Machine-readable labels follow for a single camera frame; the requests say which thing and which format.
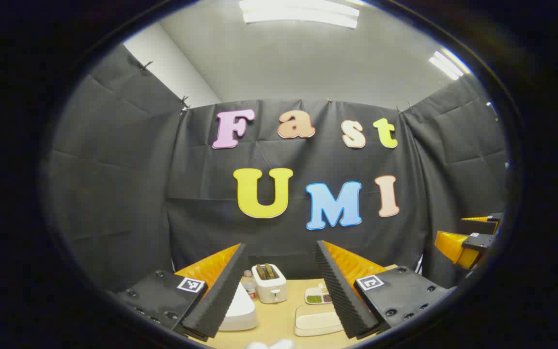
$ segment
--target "white container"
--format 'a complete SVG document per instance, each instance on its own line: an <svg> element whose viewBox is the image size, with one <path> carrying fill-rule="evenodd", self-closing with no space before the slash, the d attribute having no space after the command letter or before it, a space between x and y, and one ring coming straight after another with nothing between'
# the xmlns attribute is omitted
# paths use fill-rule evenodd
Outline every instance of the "white container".
<svg viewBox="0 0 558 349"><path fill-rule="evenodd" d="M298 307L294 319L294 334L297 336L319 336L343 331L339 316L330 303L319 307Z"/></svg>
<svg viewBox="0 0 558 349"><path fill-rule="evenodd" d="M247 294L242 283L238 283L234 299L219 331L243 331L257 326L257 313L251 297Z"/></svg>
<svg viewBox="0 0 558 349"><path fill-rule="evenodd" d="M262 303L279 303L288 299L288 291L286 288L285 276L281 273L276 265L270 264L273 271L277 274L277 278L271 280L262 280L257 274L257 265L251 267L255 284L257 285L257 297Z"/></svg>

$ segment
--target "screw hole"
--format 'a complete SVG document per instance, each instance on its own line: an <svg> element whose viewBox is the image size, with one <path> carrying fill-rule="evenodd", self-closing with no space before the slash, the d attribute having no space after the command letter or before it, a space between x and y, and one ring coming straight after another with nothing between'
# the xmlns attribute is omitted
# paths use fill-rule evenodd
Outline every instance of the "screw hole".
<svg viewBox="0 0 558 349"><path fill-rule="evenodd" d="M165 312L165 316L167 318L172 319L172 320L177 320L178 319L178 316L175 315L175 312Z"/></svg>

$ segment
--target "black foam pad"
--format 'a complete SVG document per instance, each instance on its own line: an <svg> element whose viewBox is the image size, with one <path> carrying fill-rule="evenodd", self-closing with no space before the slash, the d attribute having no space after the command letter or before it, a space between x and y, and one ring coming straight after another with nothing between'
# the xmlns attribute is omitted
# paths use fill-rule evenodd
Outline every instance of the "black foam pad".
<svg viewBox="0 0 558 349"><path fill-rule="evenodd" d="M225 314L234 299L236 288L241 280L242 271L248 266L246 245L241 244L230 258L217 282L197 304L184 321L184 327L190 332L199 332L214 338L223 323Z"/></svg>
<svg viewBox="0 0 558 349"><path fill-rule="evenodd" d="M352 290L322 241L317 242L316 262L348 338L363 338L380 331L381 322Z"/></svg>

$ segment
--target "foam letter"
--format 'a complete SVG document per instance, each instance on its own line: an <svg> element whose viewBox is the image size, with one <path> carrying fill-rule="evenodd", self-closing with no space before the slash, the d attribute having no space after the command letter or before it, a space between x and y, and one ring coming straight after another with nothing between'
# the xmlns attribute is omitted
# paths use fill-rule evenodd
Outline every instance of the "foam letter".
<svg viewBox="0 0 558 349"><path fill-rule="evenodd" d="M254 218L273 218L288 208L288 178L294 174L288 168L273 168L268 174L275 179L275 201L271 205L257 202L257 179L262 172L257 168L239 168L234 171L238 182L238 207Z"/></svg>
<svg viewBox="0 0 558 349"><path fill-rule="evenodd" d="M361 183L346 182L335 200L324 183L313 183L306 186L305 191L311 195L311 221L307 223L307 229L317 230L326 226L322 219L323 212L331 227L335 227L341 212L343 212L343 218L339 221L341 226L347 227L361 223L362 220L358 214L359 190L361 190Z"/></svg>
<svg viewBox="0 0 558 349"><path fill-rule="evenodd" d="M374 127L378 129L378 136L380 137L380 143L387 148L395 148L397 146L397 139L391 138L391 131L395 130L395 126L389 124L387 119L382 118L379 121L374 122Z"/></svg>
<svg viewBox="0 0 558 349"><path fill-rule="evenodd" d="M235 148L235 146L238 145L238 141L234 139L234 131L239 137L242 137L242 135L244 135L244 130L247 128L247 122L242 119L238 119L237 122L234 122L237 117L244 117L252 121L255 119L255 113L252 109L218 113L219 132L217 133L217 140L212 143L213 148Z"/></svg>
<svg viewBox="0 0 558 349"><path fill-rule="evenodd" d="M395 177L381 176L374 179L374 183L380 187L380 201L382 203L382 207L380 208L378 215L380 217L395 216L399 213L399 207L397 207L395 203L395 190L393 188Z"/></svg>
<svg viewBox="0 0 558 349"><path fill-rule="evenodd" d="M365 136L361 133L363 126L359 121L344 121L341 123L341 130L345 133L341 139L347 146L350 148L363 148L365 146Z"/></svg>
<svg viewBox="0 0 558 349"><path fill-rule="evenodd" d="M281 121L281 124L277 128L277 133L282 138L296 138L297 136L308 138L316 133L316 129L311 126L310 115L304 111L282 113L279 121Z"/></svg>

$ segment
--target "food tray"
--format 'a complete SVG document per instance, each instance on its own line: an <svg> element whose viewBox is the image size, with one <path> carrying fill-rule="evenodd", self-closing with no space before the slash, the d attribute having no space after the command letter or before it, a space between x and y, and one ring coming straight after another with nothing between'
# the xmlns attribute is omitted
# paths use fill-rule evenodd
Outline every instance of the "food tray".
<svg viewBox="0 0 558 349"><path fill-rule="evenodd" d="M318 284L318 287L310 287L305 290L305 303L328 304L332 303L332 300L326 287L323 284Z"/></svg>

